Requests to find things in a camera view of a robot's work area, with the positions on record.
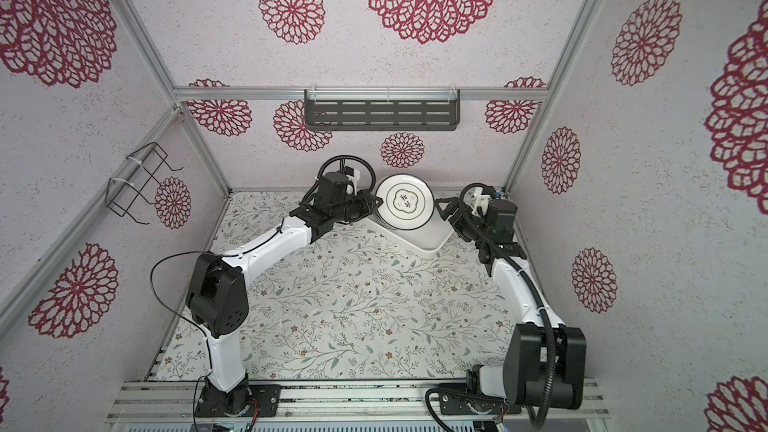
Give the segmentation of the clover plate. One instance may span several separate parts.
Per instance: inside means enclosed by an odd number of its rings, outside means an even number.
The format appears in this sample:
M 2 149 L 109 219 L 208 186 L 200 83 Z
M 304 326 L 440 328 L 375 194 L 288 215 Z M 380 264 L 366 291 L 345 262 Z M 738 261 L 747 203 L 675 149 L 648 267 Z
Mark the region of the clover plate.
M 377 218 L 390 229 L 413 231 L 425 226 L 434 213 L 435 197 L 422 179 L 410 174 L 385 178 L 375 195 L 382 200 Z

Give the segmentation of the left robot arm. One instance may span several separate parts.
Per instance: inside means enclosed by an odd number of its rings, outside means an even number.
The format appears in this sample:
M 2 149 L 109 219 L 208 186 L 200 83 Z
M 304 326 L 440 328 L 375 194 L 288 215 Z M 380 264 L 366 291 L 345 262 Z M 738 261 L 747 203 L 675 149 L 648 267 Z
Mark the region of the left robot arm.
M 250 311 L 250 284 L 280 260 L 331 232 L 335 225 L 357 222 L 383 204 L 373 187 L 359 190 L 356 185 L 350 168 L 328 172 L 273 231 L 223 254 L 205 252 L 197 258 L 186 306 L 206 339 L 211 387 L 226 394 L 247 381 L 239 334 Z

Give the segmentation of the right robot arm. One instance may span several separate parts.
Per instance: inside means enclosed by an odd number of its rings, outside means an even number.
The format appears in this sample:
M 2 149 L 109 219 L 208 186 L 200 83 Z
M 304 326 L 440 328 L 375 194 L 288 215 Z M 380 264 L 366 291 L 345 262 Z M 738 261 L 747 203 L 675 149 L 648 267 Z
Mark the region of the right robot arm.
M 587 341 L 548 304 L 517 241 L 517 206 L 481 195 L 470 206 L 458 197 L 439 199 L 436 209 L 461 239 L 475 244 L 478 259 L 513 314 L 513 332 L 500 365 L 475 365 L 468 392 L 504 399 L 515 411 L 581 407 Z

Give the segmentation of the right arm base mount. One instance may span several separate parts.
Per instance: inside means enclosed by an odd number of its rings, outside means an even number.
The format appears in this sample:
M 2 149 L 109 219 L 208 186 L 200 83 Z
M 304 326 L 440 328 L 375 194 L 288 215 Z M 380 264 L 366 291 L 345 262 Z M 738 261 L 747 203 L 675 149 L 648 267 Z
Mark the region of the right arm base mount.
M 438 393 L 439 407 L 442 415 L 486 415 L 501 416 L 507 410 L 505 399 L 492 397 L 481 392 L 480 365 L 473 366 L 466 374 L 463 384 L 440 383 L 438 387 L 443 392 Z

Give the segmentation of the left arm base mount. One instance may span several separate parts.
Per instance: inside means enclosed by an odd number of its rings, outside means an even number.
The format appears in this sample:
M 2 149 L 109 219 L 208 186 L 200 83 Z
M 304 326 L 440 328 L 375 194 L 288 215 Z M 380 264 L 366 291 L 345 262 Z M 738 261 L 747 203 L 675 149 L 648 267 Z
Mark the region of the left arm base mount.
M 205 379 L 194 409 L 195 418 L 271 418 L 277 414 L 282 388 L 241 382 L 230 392 Z

